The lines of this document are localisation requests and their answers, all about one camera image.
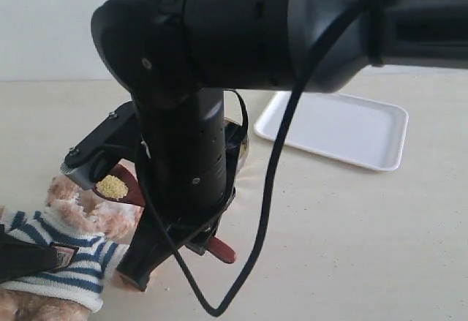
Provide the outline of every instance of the grain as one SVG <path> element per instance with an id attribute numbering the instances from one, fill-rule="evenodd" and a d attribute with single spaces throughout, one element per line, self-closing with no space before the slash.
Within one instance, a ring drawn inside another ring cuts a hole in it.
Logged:
<path id="1" fill-rule="evenodd" d="M 101 195 L 115 200 L 124 198 L 129 192 L 127 185 L 113 175 L 108 175 L 97 183 L 96 189 Z"/>

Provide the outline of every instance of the striped sweater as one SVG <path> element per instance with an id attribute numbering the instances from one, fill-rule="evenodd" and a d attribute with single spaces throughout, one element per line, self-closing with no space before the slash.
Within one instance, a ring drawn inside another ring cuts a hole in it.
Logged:
<path id="1" fill-rule="evenodd" d="M 22 211 L 4 209 L 0 223 L 6 234 L 28 243 L 52 243 L 77 248 L 68 267 L 0 284 L 0 288 L 74 301 L 91 312 L 102 308 L 104 280 L 110 279 L 128 246 L 107 241 L 104 233 L 86 235 L 66 224 L 53 208 L 28 218 Z"/>

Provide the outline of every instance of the white table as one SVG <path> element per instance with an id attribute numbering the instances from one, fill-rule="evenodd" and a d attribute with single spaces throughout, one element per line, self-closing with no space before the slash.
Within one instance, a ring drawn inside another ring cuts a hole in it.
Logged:
<path id="1" fill-rule="evenodd" d="M 286 148 L 264 252 L 223 320 L 467 318 L 468 74 L 361 75 L 344 91 L 408 110 L 401 167 L 377 174 Z M 272 93 L 243 95 L 253 123 Z M 2 203 L 26 210 L 42 207 L 67 149 L 128 100 L 114 82 L 2 83 L 0 97 Z M 240 115 L 229 94 L 226 114 Z M 252 247 L 270 150 L 252 135 L 219 233 L 239 263 L 183 251 L 216 305 Z M 104 299 L 91 320 L 211 320 L 173 260 L 145 295 Z"/>

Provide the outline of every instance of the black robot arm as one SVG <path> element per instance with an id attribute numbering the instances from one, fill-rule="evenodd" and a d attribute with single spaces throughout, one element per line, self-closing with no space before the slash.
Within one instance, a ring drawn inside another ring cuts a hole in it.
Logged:
<path id="1" fill-rule="evenodd" d="M 338 91 L 368 65 L 466 68 L 467 10 L 468 0 L 105 2 L 92 18 L 93 40 L 132 103 L 125 119 L 100 126 L 105 135 L 97 129 L 78 145 L 87 152 L 74 149 L 63 170 L 91 187 L 122 157 L 135 161 L 146 209 L 121 274 L 144 290 L 152 270 L 174 254 L 205 309 L 222 314 L 260 253 L 276 164 L 301 93 Z M 226 135 L 227 88 L 292 96 L 273 145 L 254 251 L 213 309 L 177 250 L 203 247 L 235 194 L 246 124 Z M 111 141 L 113 147 L 102 146 Z M 83 174 L 95 154 L 106 150 L 111 160 L 100 174 Z"/>

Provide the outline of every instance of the plastic tray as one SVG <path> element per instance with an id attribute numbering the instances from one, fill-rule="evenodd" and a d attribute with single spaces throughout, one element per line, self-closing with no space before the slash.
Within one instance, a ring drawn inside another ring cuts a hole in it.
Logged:
<path id="1" fill-rule="evenodd" d="M 274 141 L 290 92 L 278 92 L 254 125 Z M 346 94 L 303 94 L 286 145 L 376 171 L 401 162 L 408 113 L 405 109 Z"/>

